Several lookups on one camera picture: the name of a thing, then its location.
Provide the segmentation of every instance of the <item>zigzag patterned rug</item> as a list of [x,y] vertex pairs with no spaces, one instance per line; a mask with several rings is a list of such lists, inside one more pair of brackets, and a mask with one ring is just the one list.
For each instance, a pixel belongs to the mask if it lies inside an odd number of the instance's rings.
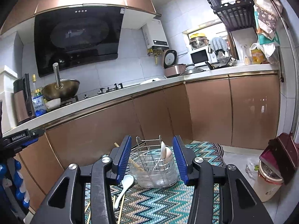
[[[209,142],[195,142],[186,145],[193,149],[196,156],[206,159],[210,164],[225,167],[222,159],[223,149],[219,144]],[[131,174],[127,167],[126,174]],[[118,196],[122,191],[122,184],[111,186],[111,196]],[[192,204],[194,187],[187,187],[183,181],[163,189],[143,189],[134,180],[134,185],[125,195],[121,224],[177,224],[187,223]],[[90,201],[90,184],[86,184],[85,207]],[[90,207],[85,215],[87,223]],[[118,220],[119,209],[115,212]],[[214,184],[213,223],[219,223],[219,185]]]

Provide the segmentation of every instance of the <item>metal screw cap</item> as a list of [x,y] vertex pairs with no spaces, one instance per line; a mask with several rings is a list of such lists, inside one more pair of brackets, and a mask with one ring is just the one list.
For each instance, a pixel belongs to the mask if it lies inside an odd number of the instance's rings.
[[204,160],[201,157],[196,157],[194,161],[197,163],[202,163]]
[[77,168],[77,164],[76,164],[76,163],[71,163],[71,164],[68,166],[68,168],[69,168],[70,170],[74,170],[74,169]]
[[231,171],[235,171],[237,169],[237,167],[234,164],[229,164],[227,167]]
[[108,163],[108,162],[110,162],[110,157],[107,157],[107,156],[106,156],[106,157],[103,157],[103,158],[102,158],[102,162],[103,162],[103,163]]

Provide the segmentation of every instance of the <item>kitchen countertop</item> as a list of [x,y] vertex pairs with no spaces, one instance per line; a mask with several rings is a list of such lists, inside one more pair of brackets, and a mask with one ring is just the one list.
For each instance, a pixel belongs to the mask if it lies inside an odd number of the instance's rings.
[[26,123],[23,123],[22,125],[19,125],[3,134],[3,136],[8,136],[10,134],[16,133],[21,130],[25,129],[34,129],[39,126],[45,125],[47,123],[50,123],[54,120],[57,120],[62,117],[66,117],[68,115],[71,115],[75,112],[79,112],[88,108],[91,108],[96,105],[100,105],[102,103],[121,98],[124,96],[128,96],[134,93],[142,92],[145,90],[149,90],[156,87],[165,86],[168,84],[173,84],[176,82],[182,82],[182,81],[188,81],[188,80],[196,80],[199,78],[208,78],[211,76],[217,76],[217,75],[228,75],[228,74],[235,74],[235,73],[245,73],[245,72],[254,72],[254,71],[272,71],[272,70],[278,70],[278,66],[271,65],[271,64],[262,64],[262,65],[249,65],[249,66],[234,66],[234,67],[228,67],[228,68],[221,68],[216,69],[212,71],[204,71],[200,73],[195,73],[187,76],[179,76],[174,78],[168,78],[163,79],[160,81],[150,82],[146,84],[140,84],[132,87],[127,87],[121,90],[112,91],[109,93],[105,93],[103,95],[94,96],[82,101],[78,101],[75,103],[72,103],[68,106],[64,106],[62,108],[59,108],[57,110],[51,111],[47,114],[44,114],[42,116],[39,116],[33,120],[30,120]]

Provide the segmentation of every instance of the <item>wooden chopstick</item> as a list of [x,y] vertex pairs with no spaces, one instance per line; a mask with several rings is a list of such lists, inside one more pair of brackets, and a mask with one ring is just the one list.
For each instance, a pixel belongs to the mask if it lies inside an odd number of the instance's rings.
[[90,206],[90,201],[89,201],[87,207],[85,208],[84,213],[86,213],[86,211],[88,210],[88,207],[89,207],[89,206]]
[[137,163],[134,162],[132,158],[129,158],[129,163],[133,164],[135,168],[138,168],[139,171],[144,171]]
[[115,204],[115,195],[113,196],[113,209],[114,209],[114,204]]
[[119,215],[118,215],[118,222],[117,224],[120,224],[121,223],[121,214],[123,212],[123,206],[124,206],[124,200],[125,200],[125,194],[123,196],[123,199],[121,200],[121,209],[119,210]]
[[91,214],[92,214],[92,212],[90,211],[90,212],[89,212],[89,216],[88,216],[88,220],[87,220],[87,224],[89,224],[89,222],[90,222]]

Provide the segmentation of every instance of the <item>range hood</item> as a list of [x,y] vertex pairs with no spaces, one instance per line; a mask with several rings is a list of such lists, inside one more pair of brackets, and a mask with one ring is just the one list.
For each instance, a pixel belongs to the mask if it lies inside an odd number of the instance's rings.
[[38,75],[118,57],[124,8],[78,6],[35,17],[34,47]]

